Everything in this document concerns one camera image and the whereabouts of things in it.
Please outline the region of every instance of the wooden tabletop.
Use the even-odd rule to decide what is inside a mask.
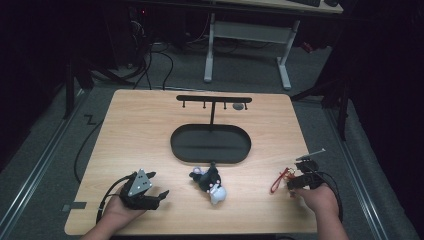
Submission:
[[[340,6],[340,4],[338,4],[336,7],[330,7],[324,1],[321,1],[319,7],[308,6],[305,4],[295,3],[295,2],[291,2],[287,0],[215,0],[215,1],[221,2],[221,3],[234,3],[234,4],[261,6],[261,7],[284,8],[284,9],[320,12],[320,13],[341,14],[343,12],[343,8]]]
[[[234,165],[218,164],[225,201],[212,205],[207,193],[189,177],[193,167],[177,159],[170,137],[188,123],[209,123],[210,105],[182,102],[177,95],[251,97],[248,110],[216,104],[215,123],[236,125],[250,136],[247,158]],[[316,232],[315,216],[301,199],[289,197],[282,182],[270,187],[286,167],[308,153],[290,98],[283,94],[116,91],[88,163],[65,232],[82,235],[95,225],[97,208],[109,187],[138,171],[156,172],[146,195],[170,190],[157,210],[148,211],[119,234],[254,234]]]

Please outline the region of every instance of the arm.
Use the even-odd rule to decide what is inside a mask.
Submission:
[[[339,207],[333,191],[322,184],[314,190],[296,189],[306,205],[315,212],[318,228],[318,239],[349,239],[339,220]]]
[[[145,212],[126,208],[119,196],[114,195],[106,205],[103,217],[81,240],[107,240]]]

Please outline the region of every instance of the robotic claw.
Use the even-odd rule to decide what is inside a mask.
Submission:
[[[119,197],[127,208],[156,210],[159,207],[160,201],[166,198],[169,190],[157,197],[144,195],[153,186],[149,179],[155,175],[156,172],[146,174],[143,169],[140,169],[136,176],[131,175],[119,193]]]

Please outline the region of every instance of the gray carpet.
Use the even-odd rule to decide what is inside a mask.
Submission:
[[[231,46],[217,47],[214,79],[209,84],[203,83],[202,80],[205,64],[205,49],[202,48],[202,44],[191,45],[192,48],[184,51],[169,47],[163,52],[173,60],[173,69],[166,82],[168,90],[184,88],[294,95],[313,86],[331,52],[328,48],[308,54],[302,49],[294,48],[287,61],[293,88],[287,92],[282,88],[275,58],[272,56],[275,55],[278,46],[267,45],[261,49],[253,49],[252,44],[254,43],[246,43],[235,51]],[[164,45],[155,46],[155,50],[164,48]],[[171,61],[162,54],[152,54],[152,57],[149,80],[152,86],[160,87],[171,69]],[[120,69],[116,73],[125,75],[130,71]],[[19,216],[16,222],[11,223],[10,231],[5,235],[7,239],[78,239],[78,236],[67,236],[63,230],[68,217],[64,206],[72,203],[78,190],[78,183],[73,173],[74,161],[84,140],[95,127],[90,123],[98,123],[104,118],[112,95],[118,88],[123,87],[110,82],[96,81],[96,87],[91,92],[84,93],[78,98],[80,99],[78,111],[61,141],[54,148],[55,151],[46,166],[47,171],[41,174],[41,180],[34,186],[35,191],[29,193],[30,200],[23,204],[24,206],[26,204],[23,211],[16,214]],[[149,88],[146,76],[138,88]],[[375,210],[383,224],[382,232],[386,234],[384,238],[419,239],[378,165],[352,104],[349,104],[349,118],[346,124],[347,141],[341,143],[331,123],[333,110],[323,110],[318,100],[319,97],[308,97],[306,100],[295,102],[294,107],[309,151],[321,148],[327,150],[317,155],[315,159],[320,169],[331,174],[337,181],[344,206],[344,226],[350,238],[378,239],[367,219],[368,215],[364,214],[363,204],[358,200],[361,193],[356,191],[354,181],[350,177],[349,165],[345,160],[346,148],[354,159],[367,194],[375,204]],[[34,124],[25,143],[1,173],[0,216],[6,215],[40,157],[44,156],[43,152],[49,140],[59,125],[63,124],[64,106],[65,95],[62,90],[49,109]],[[78,158],[79,177],[84,173],[98,132],[95,131],[88,139]],[[282,233],[281,235],[295,239],[316,239],[315,234]]]

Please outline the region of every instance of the dark background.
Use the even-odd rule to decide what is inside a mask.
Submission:
[[[304,21],[295,45],[334,47],[317,85],[351,79],[349,97],[371,146],[407,216],[423,236],[419,168],[424,146],[423,1],[344,0],[341,4],[344,15],[370,21],[343,27]],[[137,46],[130,37],[125,5],[15,1],[2,3],[0,11],[3,169],[63,85],[71,56],[80,54],[113,69],[137,64]],[[154,21],[149,25],[142,19],[146,31],[156,29],[157,37],[181,48],[190,40],[185,32],[198,36],[205,21],[205,13],[170,9],[151,9],[147,17]],[[335,90],[330,87],[321,94]]]

